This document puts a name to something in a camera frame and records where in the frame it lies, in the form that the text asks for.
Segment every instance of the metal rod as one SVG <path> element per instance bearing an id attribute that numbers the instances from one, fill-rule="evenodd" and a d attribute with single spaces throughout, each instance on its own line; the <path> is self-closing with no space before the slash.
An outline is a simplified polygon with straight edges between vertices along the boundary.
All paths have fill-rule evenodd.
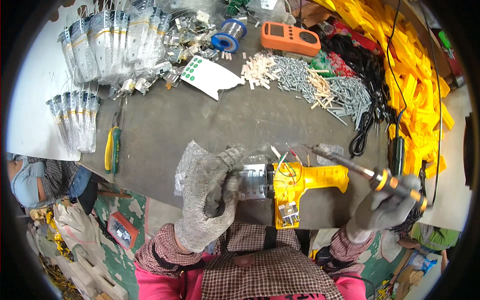
<path id="1" fill-rule="evenodd" d="M 344 167 L 347 167 L 350 170 L 354 171 L 355 173 L 362 175 L 367 180 L 371 180 L 375 175 L 374 171 L 368 168 L 364 168 L 360 165 L 357 165 L 352 160 L 345 158 L 341 155 L 338 155 L 337 153 L 331 151 L 329 148 L 323 145 L 318 145 L 316 147 L 312 147 L 311 149 L 313 153 L 323 156 L 327 159 L 330 159 L 331 161 L 336 162 Z"/>

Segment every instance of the gray knit glove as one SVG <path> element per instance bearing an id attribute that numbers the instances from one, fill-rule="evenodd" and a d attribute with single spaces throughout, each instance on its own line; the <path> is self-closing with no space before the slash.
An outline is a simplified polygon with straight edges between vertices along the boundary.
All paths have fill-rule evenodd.
<path id="1" fill-rule="evenodd" d="M 183 218 L 175 222 L 175 234 L 188 250 L 202 252 L 233 223 L 242 157 L 243 145 L 232 146 L 203 156 L 187 171 Z"/>
<path id="2" fill-rule="evenodd" d="M 420 179 L 415 175 L 404 176 L 400 182 L 407 188 L 420 189 Z M 402 199 L 385 192 L 370 192 L 347 223 L 348 239 L 360 244 L 372 232 L 402 224 L 414 205 L 415 200 L 410 197 Z"/>

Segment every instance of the workbench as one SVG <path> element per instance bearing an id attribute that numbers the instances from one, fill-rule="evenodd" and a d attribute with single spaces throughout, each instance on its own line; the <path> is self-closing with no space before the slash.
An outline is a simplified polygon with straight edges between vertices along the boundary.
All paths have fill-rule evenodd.
<path id="1" fill-rule="evenodd" d="M 263 49 L 260 28 L 248 25 L 248 34 L 232 61 L 219 59 L 218 64 L 237 75 L 245 60 L 242 52 L 252 56 Z M 107 133 L 119 101 L 108 98 L 108 88 L 100 87 L 101 107 L 96 119 L 96 151 L 83 154 L 80 164 L 122 188 L 151 197 L 175 207 L 183 206 L 183 198 L 173 194 L 175 173 L 185 147 L 195 140 L 210 153 L 219 153 L 228 144 L 245 145 L 249 157 L 271 155 L 267 143 L 285 153 L 287 142 L 306 163 L 306 152 L 300 143 L 337 144 L 348 154 L 348 145 L 356 131 L 349 117 L 345 126 L 321 108 L 310 110 L 311 104 L 296 92 L 281 91 L 276 82 L 270 90 L 248 84 L 219 91 L 215 101 L 202 91 L 181 82 L 168 90 L 164 80 L 158 80 L 143 96 L 135 91 L 123 105 L 119 172 L 114 177 L 104 171 L 104 151 Z M 372 127 L 365 153 L 355 161 L 366 167 L 387 165 L 387 134 L 385 123 L 377 132 Z M 316 157 L 310 153 L 312 166 Z M 349 172 L 346 193 L 338 188 L 308 190 L 300 200 L 301 228 L 334 228 L 345 224 L 356 206 L 369 192 L 365 179 Z M 236 219 L 252 224 L 272 225 L 272 200 L 240 201 Z"/>

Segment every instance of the checkered apron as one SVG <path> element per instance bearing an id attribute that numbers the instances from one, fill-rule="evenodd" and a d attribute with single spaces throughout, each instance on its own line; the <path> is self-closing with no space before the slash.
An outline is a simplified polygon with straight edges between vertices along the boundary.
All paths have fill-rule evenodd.
<path id="1" fill-rule="evenodd" d="M 343 299 L 334 281 L 307 256 L 291 247 L 251 254 L 254 263 L 240 267 L 231 252 L 211 260 L 204 268 L 202 300 L 239 300 L 294 294 L 322 294 Z"/>

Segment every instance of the yellow plastic part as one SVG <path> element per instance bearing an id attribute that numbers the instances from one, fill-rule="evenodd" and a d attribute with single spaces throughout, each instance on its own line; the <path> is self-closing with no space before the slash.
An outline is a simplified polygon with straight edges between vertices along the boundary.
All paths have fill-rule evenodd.
<path id="1" fill-rule="evenodd" d="M 433 130 L 440 121 L 439 95 L 445 97 L 450 87 L 445 80 L 439 77 L 433 69 L 432 60 L 427 49 L 418 38 L 417 31 L 412 23 L 405 20 L 404 15 L 398 14 L 392 46 L 397 58 L 394 59 L 387 49 L 387 37 L 392 33 L 395 10 L 389 5 L 383 5 L 381 0 L 331 0 L 336 11 L 343 20 L 354 30 L 363 29 L 370 40 L 377 40 L 383 51 L 388 55 L 396 80 L 401 87 L 407 103 L 400 120 L 404 130 L 400 135 L 405 138 L 406 159 L 404 164 L 405 175 L 418 173 L 421 159 L 433 163 L 430 170 L 436 165 L 436 151 L 438 151 L 438 132 Z M 388 105 L 397 114 L 405 108 L 401 93 L 395 83 L 392 72 L 384 58 L 385 82 L 390 89 Z M 454 120 L 446 107 L 442 105 L 443 123 L 448 130 L 454 125 Z M 389 127 L 390 137 L 395 136 L 395 126 Z"/>
<path id="2" fill-rule="evenodd" d="M 322 5 L 328 10 L 336 12 L 336 7 L 335 7 L 335 4 L 332 2 L 332 0 L 313 0 L 313 1 L 317 2 L 318 4 Z"/>
<path id="3" fill-rule="evenodd" d="M 319 189 L 337 187 L 342 193 L 347 190 L 349 178 L 348 169 L 344 166 L 331 167 L 301 167 L 298 162 L 289 163 L 295 170 L 297 176 L 287 177 L 277 172 L 273 179 L 273 189 L 275 191 L 275 227 L 277 229 L 297 228 L 299 222 L 292 225 L 283 226 L 282 216 L 278 207 L 285 206 L 294 201 L 300 211 L 300 198 L 308 189 Z M 289 175 L 286 164 L 280 166 L 280 171 Z"/>
<path id="4" fill-rule="evenodd" d="M 440 107 L 438 104 L 435 107 L 435 111 L 437 111 L 440 114 Z M 453 125 L 455 124 L 455 121 L 453 121 L 452 116 L 448 112 L 447 107 L 443 102 L 442 102 L 442 116 L 443 116 L 443 124 L 447 127 L 448 130 L 452 130 Z"/>
<path id="5" fill-rule="evenodd" d="M 445 158 L 443 155 L 440 155 L 440 169 L 439 169 L 439 173 L 442 172 L 443 170 L 445 170 L 447 168 L 447 164 L 445 163 Z M 434 162 L 433 164 L 431 164 L 428 168 L 425 169 L 425 177 L 427 179 L 430 179 L 432 178 L 433 176 L 435 176 L 437 174 L 437 163 Z"/>

